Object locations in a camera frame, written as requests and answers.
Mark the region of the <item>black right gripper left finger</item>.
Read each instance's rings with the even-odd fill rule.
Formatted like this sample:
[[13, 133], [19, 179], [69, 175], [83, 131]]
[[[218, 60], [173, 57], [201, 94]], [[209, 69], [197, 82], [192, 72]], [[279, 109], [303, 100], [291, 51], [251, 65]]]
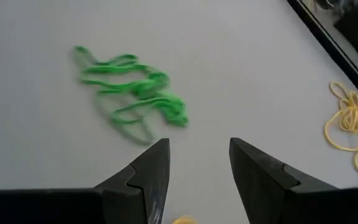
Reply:
[[169, 180], [163, 138], [92, 188], [0, 190], [0, 224], [161, 224]]

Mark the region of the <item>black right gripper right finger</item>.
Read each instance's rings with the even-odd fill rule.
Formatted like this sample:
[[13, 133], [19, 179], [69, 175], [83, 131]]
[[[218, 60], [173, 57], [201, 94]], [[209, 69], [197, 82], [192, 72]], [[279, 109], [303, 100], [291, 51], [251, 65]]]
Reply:
[[240, 138], [229, 157], [250, 224], [358, 224], [358, 188], [337, 188]]

